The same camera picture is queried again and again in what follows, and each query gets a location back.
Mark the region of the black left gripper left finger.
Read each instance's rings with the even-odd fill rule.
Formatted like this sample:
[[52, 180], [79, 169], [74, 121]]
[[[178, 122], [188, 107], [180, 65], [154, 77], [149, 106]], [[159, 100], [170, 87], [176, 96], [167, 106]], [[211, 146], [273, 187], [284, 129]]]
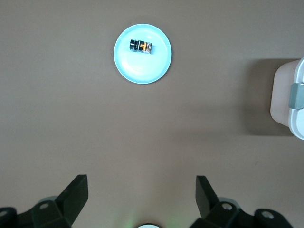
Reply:
[[88, 200], [86, 175], [77, 175], [58, 195], [40, 200], [26, 212], [0, 209], [2, 228], [71, 228]]

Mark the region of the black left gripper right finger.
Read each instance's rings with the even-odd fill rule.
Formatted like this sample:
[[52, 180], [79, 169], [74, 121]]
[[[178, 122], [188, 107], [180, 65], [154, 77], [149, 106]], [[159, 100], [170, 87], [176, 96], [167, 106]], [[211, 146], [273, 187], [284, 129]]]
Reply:
[[192, 228], [291, 228], [279, 212], [258, 209], [247, 214], [233, 200], [218, 198], [206, 176], [196, 177], [195, 200], [201, 217]]

